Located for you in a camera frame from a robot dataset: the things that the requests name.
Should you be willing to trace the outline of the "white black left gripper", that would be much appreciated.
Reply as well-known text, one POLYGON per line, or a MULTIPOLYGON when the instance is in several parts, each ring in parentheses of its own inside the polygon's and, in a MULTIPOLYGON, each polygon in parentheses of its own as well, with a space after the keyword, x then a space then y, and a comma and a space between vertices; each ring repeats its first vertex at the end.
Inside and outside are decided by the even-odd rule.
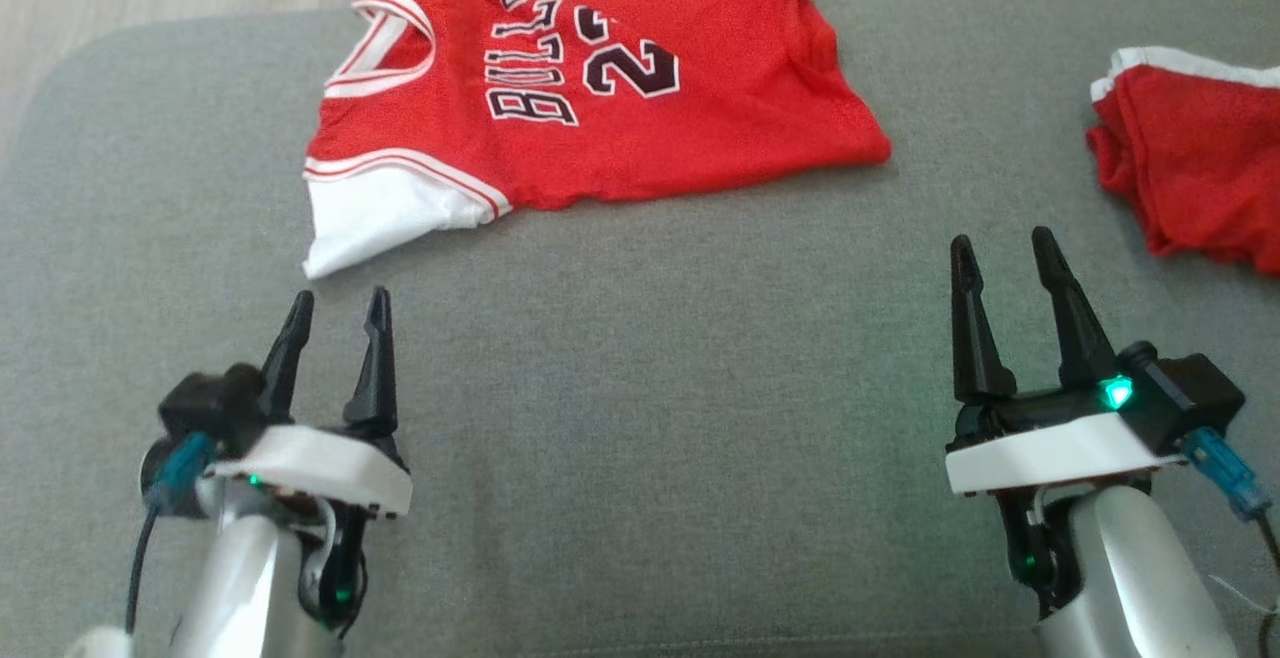
MULTIPOLYGON (((291 311, 271 344, 262 371, 259 408, 268 419, 292 419, 300 357, 308 343, 314 293, 296 294, 291 311)), ((268 428, 238 460, 220 460, 205 470, 207 477, 256 479, 280 488, 379 516, 410 512, 413 483, 410 474, 366 440, 393 437, 398 429, 396 351, 390 293, 376 285, 364 324, 367 335, 362 367, 343 408, 344 428, 360 440, 306 425, 268 428)))

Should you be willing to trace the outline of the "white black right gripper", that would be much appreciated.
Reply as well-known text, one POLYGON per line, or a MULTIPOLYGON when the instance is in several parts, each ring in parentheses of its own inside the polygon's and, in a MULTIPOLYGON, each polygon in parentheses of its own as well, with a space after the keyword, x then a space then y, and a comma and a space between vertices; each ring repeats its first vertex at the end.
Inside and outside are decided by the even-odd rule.
POLYGON ((956 495, 1082 483, 1176 462, 1147 447, 1121 415, 1135 388, 1128 376, 1115 376, 1116 353, 1055 234, 1037 227, 1032 245, 1053 307, 1064 389, 1020 396, 995 343, 972 239, 957 236, 950 247, 954 394, 966 403, 945 457, 956 495))

